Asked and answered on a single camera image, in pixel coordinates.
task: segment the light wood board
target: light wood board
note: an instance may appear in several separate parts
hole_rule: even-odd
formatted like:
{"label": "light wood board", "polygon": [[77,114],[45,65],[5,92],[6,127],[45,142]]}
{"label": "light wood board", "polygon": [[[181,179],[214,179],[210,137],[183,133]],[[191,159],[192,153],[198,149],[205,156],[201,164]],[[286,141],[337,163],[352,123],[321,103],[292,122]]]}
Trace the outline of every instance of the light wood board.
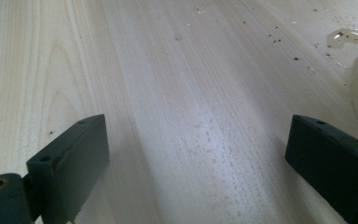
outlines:
{"label": "light wood board", "polygon": [[105,114],[76,223],[344,223],[283,158],[293,114],[358,138],[340,28],[358,0],[0,1],[0,174]]}

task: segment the wooden surface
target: wooden surface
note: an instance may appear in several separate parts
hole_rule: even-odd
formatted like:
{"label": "wooden surface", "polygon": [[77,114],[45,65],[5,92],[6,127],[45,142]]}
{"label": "wooden surface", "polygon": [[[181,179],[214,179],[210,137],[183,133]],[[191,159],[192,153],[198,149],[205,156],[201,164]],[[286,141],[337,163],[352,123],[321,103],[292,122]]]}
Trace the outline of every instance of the wooden surface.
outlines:
{"label": "wooden surface", "polygon": [[358,0],[0,1],[0,174],[104,113],[76,223],[343,223],[283,158],[293,114],[358,137],[341,28]]}

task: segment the wood grain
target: wood grain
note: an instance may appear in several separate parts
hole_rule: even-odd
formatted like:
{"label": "wood grain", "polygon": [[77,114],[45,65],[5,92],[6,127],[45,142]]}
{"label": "wood grain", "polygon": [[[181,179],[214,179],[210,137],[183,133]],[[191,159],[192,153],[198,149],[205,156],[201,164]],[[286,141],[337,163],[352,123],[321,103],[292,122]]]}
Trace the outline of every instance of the wood grain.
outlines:
{"label": "wood grain", "polygon": [[293,114],[358,137],[340,28],[358,0],[0,1],[0,174],[104,113],[76,223],[344,223],[283,158]]}

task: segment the clamp jaw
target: clamp jaw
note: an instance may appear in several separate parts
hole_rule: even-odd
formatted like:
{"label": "clamp jaw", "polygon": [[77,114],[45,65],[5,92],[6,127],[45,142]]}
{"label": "clamp jaw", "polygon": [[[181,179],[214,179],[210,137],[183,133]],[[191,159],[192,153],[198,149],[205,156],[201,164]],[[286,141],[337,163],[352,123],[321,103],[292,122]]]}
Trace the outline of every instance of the clamp jaw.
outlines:
{"label": "clamp jaw", "polygon": [[74,222],[108,163],[104,115],[80,120],[26,162],[25,177],[0,175],[0,223]]}
{"label": "clamp jaw", "polygon": [[349,223],[358,223],[358,140],[323,121],[294,115],[289,164]]}

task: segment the water droplet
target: water droplet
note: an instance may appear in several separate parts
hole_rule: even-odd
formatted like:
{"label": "water droplet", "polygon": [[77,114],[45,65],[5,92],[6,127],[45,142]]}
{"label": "water droplet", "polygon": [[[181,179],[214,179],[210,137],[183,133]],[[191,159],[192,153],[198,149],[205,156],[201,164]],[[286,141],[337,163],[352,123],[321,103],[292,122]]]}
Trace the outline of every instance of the water droplet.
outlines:
{"label": "water droplet", "polygon": [[339,29],[327,36],[327,47],[342,49],[344,44],[358,44],[358,32],[356,30]]}

